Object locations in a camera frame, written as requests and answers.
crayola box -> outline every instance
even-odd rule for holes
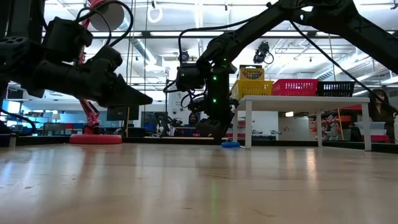
[[[264,69],[261,65],[241,65],[239,67],[238,80],[264,81]]]

table leg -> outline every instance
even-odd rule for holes
[[[322,147],[322,117],[321,111],[317,111],[317,135],[318,135],[318,147]]]
[[[372,151],[372,142],[371,142],[371,124],[369,117],[369,109],[368,104],[362,104],[362,116],[363,116],[363,137],[365,141],[365,151]]]
[[[252,101],[246,102],[246,127],[244,137],[244,149],[251,149],[251,122],[252,122]]]
[[[232,120],[232,141],[238,141],[238,110],[235,109],[235,116]]]

person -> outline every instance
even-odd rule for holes
[[[188,128],[194,128],[198,122],[199,122],[199,118],[198,115],[195,113],[191,113],[189,115],[189,119],[188,119],[188,124],[184,124],[184,127],[186,127],[187,129],[183,129],[183,133],[185,137],[194,137],[198,135],[198,131],[196,129],[188,129]]]
[[[390,104],[388,96],[384,90],[373,90],[373,92],[385,101],[388,105]],[[369,116],[374,122],[386,122],[384,128],[387,130],[387,136],[389,139],[394,140],[394,118],[395,112],[388,106],[382,104],[375,96],[369,94]]]

red basket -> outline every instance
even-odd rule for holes
[[[317,79],[280,79],[274,83],[274,96],[316,96]]]

red round base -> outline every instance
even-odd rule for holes
[[[70,144],[121,144],[122,137],[119,135],[102,134],[72,134]]]

